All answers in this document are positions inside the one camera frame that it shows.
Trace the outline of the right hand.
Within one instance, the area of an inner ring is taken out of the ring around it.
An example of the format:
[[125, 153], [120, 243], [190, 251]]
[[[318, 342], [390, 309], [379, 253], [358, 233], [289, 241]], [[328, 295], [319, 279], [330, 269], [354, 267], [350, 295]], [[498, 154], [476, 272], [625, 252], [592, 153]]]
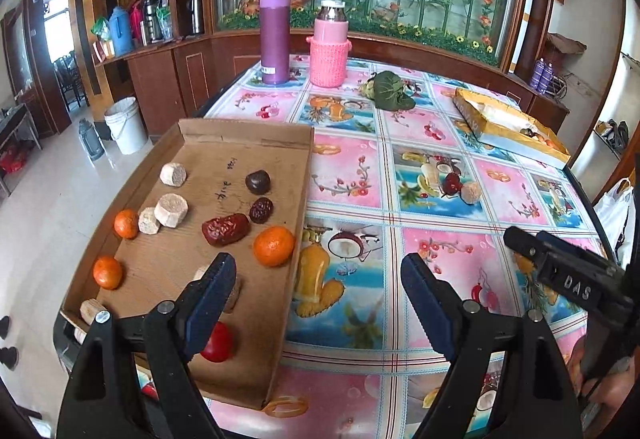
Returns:
[[[570, 373], [570, 380], [576, 395], [578, 393], [588, 395], [596, 382], [594, 379], [584, 381], [580, 370], [580, 362], [582, 362], [582, 357], [584, 356], [585, 340], [586, 336], [582, 336], [576, 341], [567, 363], [567, 370]], [[601, 407], [600, 412], [585, 432], [585, 436], [596, 437], [611, 422], [611, 419], [627, 398], [631, 388], [634, 387], [634, 382], [638, 377], [638, 368], [639, 348], [636, 348], [634, 350], [634, 359], [629, 361], [626, 370], [605, 376], [600, 385], [594, 389], [590, 401], [600, 404]]]

